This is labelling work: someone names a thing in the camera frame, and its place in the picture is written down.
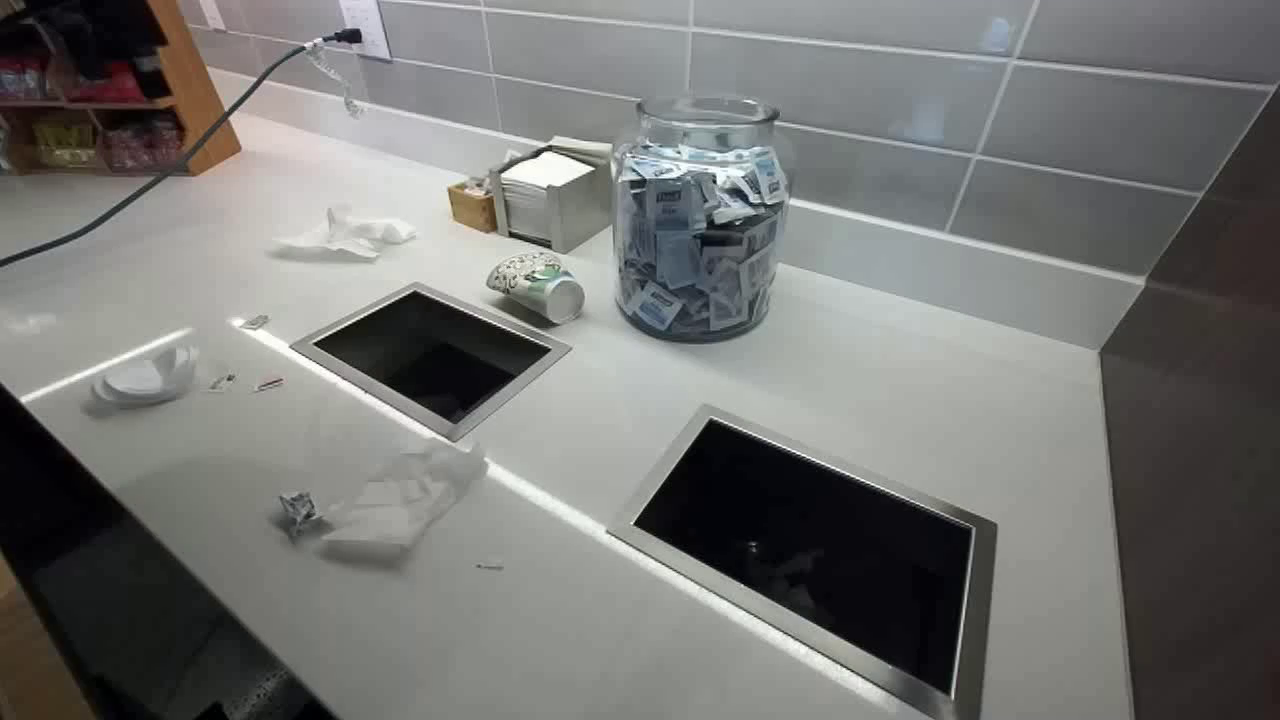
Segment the right steel bin opening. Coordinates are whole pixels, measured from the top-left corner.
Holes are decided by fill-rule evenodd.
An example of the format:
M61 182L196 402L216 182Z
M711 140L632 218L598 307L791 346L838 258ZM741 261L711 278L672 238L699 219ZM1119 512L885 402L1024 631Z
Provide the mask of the right steel bin opening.
M612 531L927 720L980 720L997 525L704 403Z

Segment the small wooden box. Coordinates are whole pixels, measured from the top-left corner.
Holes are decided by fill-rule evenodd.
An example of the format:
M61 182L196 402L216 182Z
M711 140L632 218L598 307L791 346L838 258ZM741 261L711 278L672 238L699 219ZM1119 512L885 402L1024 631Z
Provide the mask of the small wooden box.
M496 205L485 182L461 182L447 187L447 208L454 226L469 226L476 231L496 229Z

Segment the crumpled white napkin front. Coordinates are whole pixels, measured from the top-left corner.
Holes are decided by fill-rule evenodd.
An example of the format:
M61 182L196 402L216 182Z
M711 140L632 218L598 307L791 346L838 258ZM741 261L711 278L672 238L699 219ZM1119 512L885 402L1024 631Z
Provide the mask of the crumpled white napkin front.
M318 551L350 563L400 563L421 535L486 478L476 448L430 446L400 453L333 512Z

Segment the left steel bin opening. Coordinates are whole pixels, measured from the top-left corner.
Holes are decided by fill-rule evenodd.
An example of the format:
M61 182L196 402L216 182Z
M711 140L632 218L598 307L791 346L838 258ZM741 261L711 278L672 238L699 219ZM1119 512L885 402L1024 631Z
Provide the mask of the left steel bin opening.
M426 286L405 286L306 331L294 353L447 439L568 356L561 340Z

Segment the white wall outlet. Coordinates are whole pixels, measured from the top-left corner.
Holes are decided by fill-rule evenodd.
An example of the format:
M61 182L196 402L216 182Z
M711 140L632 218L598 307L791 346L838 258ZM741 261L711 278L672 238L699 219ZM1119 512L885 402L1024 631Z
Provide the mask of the white wall outlet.
M343 28L356 28L364 35L361 56L392 59L378 0L334 0L334 3L343 15Z

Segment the glass jar of packets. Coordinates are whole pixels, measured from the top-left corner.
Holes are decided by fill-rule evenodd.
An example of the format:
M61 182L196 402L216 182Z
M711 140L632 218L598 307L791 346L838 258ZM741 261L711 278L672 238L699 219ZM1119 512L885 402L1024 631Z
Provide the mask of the glass jar of packets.
M711 346L766 315L789 218L775 122L743 96L637 106L612 148L615 307L632 330Z

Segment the wooden shelf with snacks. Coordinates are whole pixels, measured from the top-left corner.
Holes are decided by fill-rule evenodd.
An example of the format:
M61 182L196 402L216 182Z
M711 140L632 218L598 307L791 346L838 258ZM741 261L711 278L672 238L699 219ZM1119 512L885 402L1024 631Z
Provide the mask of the wooden shelf with snacks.
M0 0L0 174L174 170L239 153L181 0Z

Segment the patterned white paper cup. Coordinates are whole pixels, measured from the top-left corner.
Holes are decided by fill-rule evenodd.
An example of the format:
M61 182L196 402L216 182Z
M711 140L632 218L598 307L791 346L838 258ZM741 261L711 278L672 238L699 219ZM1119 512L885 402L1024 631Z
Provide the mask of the patterned white paper cup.
M486 290L548 323L573 323L582 313L582 286L548 252L499 261Z

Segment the small crumpled foil wrapper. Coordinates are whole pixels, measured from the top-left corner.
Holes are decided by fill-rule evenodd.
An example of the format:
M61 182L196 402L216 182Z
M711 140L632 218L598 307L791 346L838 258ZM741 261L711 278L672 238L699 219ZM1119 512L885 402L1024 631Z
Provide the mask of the small crumpled foil wrapper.
M298 541L298 535L314 535L329 529L318 505L312 493L280 493L275 497L275 529L289 535L289 541Z

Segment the steel bin opening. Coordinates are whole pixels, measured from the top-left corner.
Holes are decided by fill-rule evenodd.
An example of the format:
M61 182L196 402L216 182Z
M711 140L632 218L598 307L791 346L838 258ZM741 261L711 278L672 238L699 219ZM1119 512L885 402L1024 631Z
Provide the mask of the steel bin opening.
M561 340L426 286L405 286L306 331L294 353L447 439L568 356Z
M612 531L927 720L980 720L997 525L704 403Z

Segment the crumpled white tissue back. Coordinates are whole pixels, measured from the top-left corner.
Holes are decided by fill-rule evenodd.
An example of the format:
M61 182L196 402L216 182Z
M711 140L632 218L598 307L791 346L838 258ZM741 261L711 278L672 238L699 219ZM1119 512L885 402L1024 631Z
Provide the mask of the crumpled white tissue back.
M386 250L411 245L417 229L397 218L361 218L333 205L318 229L282 238L275 258L282 261L334 261L334 264L374 264Z

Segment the white napkin dispenser box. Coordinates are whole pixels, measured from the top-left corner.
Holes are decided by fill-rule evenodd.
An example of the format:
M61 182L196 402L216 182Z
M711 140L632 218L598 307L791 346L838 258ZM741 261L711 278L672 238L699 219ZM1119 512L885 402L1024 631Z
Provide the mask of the white napkin dispenser box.
M553 252L573 252L612 219L609 170L553 146L496 164L486 187L496 229Z

